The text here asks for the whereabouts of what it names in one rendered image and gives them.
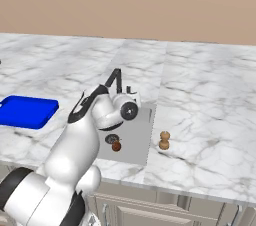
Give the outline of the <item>blue tray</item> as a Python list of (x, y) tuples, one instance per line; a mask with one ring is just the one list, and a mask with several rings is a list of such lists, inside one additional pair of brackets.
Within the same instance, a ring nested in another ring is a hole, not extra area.
[(40, 129), (58, 108), (57, 100), (10, 95), (0, 102), (0, 125)]

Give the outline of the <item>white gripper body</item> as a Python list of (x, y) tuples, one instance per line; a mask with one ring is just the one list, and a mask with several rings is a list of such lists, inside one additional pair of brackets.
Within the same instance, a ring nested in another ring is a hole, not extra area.
[(141, 97), (139, 93), (133, 94), (133, 100), (136, 102), (138, 108), (141, 108)]

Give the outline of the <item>black sink faucet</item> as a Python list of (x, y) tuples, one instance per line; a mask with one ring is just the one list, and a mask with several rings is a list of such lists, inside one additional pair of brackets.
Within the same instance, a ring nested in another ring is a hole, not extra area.
[(105, 82), (104, 86), (106, 89), (109, 89), (113, 82), (116, 82), (116, 92), (121, 93), (122, 92), (122, 73), (120, 68), (115, 68), (107, 81)]

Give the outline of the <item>wooden pepper grinder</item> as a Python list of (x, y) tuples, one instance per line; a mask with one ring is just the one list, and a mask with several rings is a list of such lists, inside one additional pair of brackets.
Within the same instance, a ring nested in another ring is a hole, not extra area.
[(168, 131), (162, 131), (160, 133), (159, 148), (167, 150), (169, 148), (170, 133)]

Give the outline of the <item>beige cabinet door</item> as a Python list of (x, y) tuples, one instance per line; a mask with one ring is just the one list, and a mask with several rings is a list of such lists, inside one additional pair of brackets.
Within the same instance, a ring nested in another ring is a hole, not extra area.
[[(236, 226), (256, 226), (256, 208), (243, 207)], [(237, 211), (237, 205), (225, 204), (219, 226), (230, 226)]]
[(102, 207), (108, 204), (107, 219), (111, 226), (219, 226), (219, 218), (195, 215), (175, 205), (95, 195), (98, 215), (103, 221)]

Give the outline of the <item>grey sink basin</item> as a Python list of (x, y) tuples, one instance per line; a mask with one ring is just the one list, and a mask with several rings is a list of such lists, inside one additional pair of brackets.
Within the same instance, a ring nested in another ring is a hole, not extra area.
[[(156, 105), (145, 102), (141, 104), (137, 117), (124, 122), (112, 131), (99, 131), (99, 159), (113, 160), (145, 166), (151, 141)], [(121, 143), (121, 150), (112, 150), (112, 144)]]

